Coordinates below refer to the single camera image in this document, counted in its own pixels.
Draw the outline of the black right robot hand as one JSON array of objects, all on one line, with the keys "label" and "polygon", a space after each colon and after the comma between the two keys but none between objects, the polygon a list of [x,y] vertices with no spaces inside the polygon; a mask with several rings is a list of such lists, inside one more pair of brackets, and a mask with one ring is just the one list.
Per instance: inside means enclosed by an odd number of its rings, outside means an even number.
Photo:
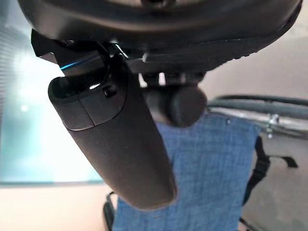
[{"label": "black right robot hand", "polygon": [[127,203],[155,210],[177,186],[156,123],[194,124],[206,72],[283,36],[300,0],[21,0],[35,55],[62,77],[48,97],[79,149]]}]

